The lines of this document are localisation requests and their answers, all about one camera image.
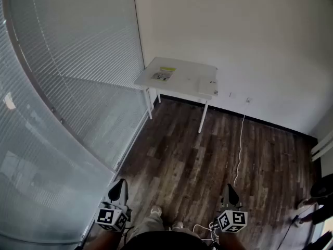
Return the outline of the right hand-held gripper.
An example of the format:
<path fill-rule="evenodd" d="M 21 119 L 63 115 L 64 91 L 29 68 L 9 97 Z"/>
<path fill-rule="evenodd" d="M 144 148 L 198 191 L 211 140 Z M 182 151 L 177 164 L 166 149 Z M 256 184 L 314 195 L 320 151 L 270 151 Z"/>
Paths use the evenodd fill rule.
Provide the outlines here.
<path fill-rule="evenodd" d="M 237 192 L 231 184 L 226 184 L 223 189 L 223 204 L 217 217 L 222 232 L 237 233 L 247 226 L 247 211 L 244 205 L 238 202 Z"/>

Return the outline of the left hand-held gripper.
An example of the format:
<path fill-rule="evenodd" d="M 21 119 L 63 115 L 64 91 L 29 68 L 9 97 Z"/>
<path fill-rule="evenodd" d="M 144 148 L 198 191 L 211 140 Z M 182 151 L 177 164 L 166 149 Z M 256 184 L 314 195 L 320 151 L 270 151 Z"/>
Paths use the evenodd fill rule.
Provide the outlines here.
<path fill-rule="evenodd" d="M 110 202 L 101 202 L 95 215 L 95 223 L 104 230 L 122 232 L 131 221 L 132 210 L 126 205 L 128 184 L 125 179 L 114 181 L 108 191 Z"/>

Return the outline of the white paper booklet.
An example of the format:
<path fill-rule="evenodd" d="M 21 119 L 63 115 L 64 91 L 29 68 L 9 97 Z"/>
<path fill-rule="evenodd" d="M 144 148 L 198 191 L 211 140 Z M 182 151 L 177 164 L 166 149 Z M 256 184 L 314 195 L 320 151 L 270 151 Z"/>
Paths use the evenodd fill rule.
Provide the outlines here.
<path fill-rule="evenodd" d="M 198 92 L 205 95 L 218 96 L 218 81 L 207 77 L 200 78 Z"/>

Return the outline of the yellow and grey booklet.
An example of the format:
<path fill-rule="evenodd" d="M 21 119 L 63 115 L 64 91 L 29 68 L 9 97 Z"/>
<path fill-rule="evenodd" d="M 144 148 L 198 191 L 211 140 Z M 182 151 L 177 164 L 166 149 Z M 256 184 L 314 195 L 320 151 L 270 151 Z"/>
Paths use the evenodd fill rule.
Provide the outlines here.
<path fill-rule="evenodd" d="M 175 71 L 176 68 L 173 67 L 160 67 L 159 70 L 151 76 L 151 79 L 168 82 Z"/>

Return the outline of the person's right forearm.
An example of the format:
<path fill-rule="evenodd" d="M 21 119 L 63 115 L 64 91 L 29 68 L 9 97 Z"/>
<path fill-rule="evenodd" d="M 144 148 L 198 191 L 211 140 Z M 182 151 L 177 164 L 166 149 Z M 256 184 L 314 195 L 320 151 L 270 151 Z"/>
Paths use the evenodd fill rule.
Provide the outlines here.
<path fill-rule="evenodd" d="M 223 250 L 246 250 L 235 233 L 221 232 L 219 245 Z"/>

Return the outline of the person's left forearm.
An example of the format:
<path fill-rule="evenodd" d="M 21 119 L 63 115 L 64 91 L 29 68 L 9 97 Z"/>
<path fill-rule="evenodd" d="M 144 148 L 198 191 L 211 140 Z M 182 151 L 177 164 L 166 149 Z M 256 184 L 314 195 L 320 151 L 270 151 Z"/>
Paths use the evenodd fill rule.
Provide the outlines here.
<path fill-rule="evenodd" d="M 104 230 L 96 239 L 92 240 L 83 250 L 117 250 L 122 232 Z"/>

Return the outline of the person's black shirt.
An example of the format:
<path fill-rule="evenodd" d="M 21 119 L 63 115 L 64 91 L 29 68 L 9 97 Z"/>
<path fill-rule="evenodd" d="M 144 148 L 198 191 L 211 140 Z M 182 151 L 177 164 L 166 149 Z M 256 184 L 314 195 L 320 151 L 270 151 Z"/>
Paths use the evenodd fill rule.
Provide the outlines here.
<path fill-rule="evenodd" d="M 176 231 L 145 232 L 131 238 L 121 250 L 210 250 L 200 238 Z"/>

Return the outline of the white table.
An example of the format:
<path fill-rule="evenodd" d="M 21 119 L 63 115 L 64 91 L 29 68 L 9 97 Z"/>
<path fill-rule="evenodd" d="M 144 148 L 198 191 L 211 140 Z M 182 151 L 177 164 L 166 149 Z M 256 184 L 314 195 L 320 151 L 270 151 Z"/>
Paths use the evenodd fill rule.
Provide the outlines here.
<path fill-rule="evenodd" d="M 176 71 L 168 82 L 162 82 L 151 79 L 151 76 L 159 70 L 160 67 L 173 67 Z M 217 96 L 205 95 L 198 92 L 199 79 L 207 77 L 217 80 L 217 67 L 200 64 L 196 62 L 183 61 L 172 58 L 156 57 L 144 69 L 144 71 L 134 81 L 135 85 L 141 86 L 144 91 L 148 116 L 152 119 L 151 111 L 153 102 L 150 100 L 148 91 L 156 90 L 158 101 L 161 101 L 160 91 L 174 92 L 178 94 L 193 96 L 204 101 L 204 110 L 201 117 L 198 132 L 200 133 L 208 110 L 209 102 Z"/>

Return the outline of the window blinds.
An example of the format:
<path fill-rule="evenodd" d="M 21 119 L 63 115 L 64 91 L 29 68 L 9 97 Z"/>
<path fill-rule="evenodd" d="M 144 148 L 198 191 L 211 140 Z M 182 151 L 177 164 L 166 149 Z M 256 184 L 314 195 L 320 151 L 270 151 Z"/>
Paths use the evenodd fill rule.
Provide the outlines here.
<path fill-rule="evenodd" d="M 11 45 L 0 0 L 0 250 L 73 250 L 116 175 L 47 111 Z M 38 84 L 117 171 L 147 117 L 135 0 L 10 0 Z"/>

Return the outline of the white door frame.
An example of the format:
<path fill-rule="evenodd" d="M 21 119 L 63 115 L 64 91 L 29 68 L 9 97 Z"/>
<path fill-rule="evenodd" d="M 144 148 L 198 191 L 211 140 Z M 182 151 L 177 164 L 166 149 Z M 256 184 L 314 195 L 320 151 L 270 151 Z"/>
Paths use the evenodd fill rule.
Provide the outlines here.
<path fill-rule="evenodd" d="M 333 130 L 311 149 L 312 161 L 316 161 L 333 148 Z"/>

